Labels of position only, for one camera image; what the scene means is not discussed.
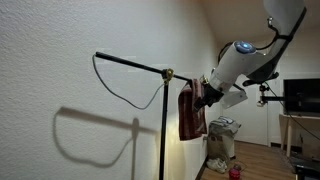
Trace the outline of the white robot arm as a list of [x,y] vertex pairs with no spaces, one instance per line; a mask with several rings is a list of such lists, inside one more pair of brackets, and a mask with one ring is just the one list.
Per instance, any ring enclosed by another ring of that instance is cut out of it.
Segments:
[[271,49],[263,54],[260,48],[251,43],[239,40],[232,42],[204,85],[203,96],[194,102],[195,112],[219,101],[227,109],[246,100],[244,90],[230,90],[240,75],[247,77],[244,86],[262,84],[279,76],[275,71],[277,64],[302,23],[307,9],[304,0],[264,0],[264,8],[269,14],[268,27],[275,31]]

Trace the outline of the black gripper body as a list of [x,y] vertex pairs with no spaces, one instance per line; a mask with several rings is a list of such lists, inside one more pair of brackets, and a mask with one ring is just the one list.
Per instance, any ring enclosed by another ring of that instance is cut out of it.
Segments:
[[223,93],[214,89],[210,84],[204,86],[203,96],[196,99],[193,104],[193,111],[198,112],[204,106],[211,107],[223,97]]

